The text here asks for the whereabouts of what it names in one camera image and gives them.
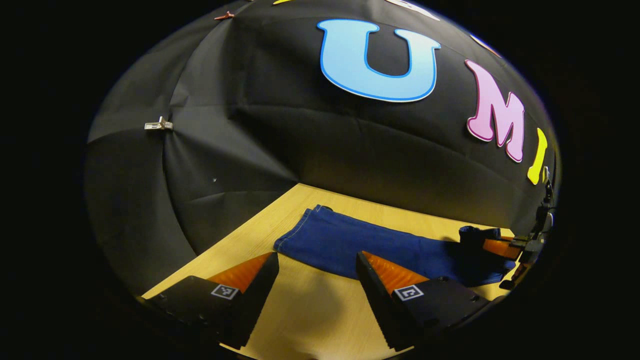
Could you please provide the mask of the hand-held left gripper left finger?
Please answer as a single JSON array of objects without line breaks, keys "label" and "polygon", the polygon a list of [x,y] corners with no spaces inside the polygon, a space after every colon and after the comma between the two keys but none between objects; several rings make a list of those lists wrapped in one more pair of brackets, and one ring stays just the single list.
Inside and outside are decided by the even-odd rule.
[{"label": "hand-held left gripper left finger", "polygon": [[189,275],[142,305],[180,334],[239,350],[247,345],[279,273],[275,251],[209,278]]}]

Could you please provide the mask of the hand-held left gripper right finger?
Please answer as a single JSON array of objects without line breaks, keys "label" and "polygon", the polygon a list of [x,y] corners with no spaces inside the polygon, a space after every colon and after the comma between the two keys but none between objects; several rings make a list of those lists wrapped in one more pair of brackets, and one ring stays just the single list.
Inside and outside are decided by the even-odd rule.
[{"label": "hand-held left gripper right finger", "polygon": [[387,346],[395,351],[441,341],[492,306],[448,276],[430,279],[368,251],[357,253],[355,269]]}]

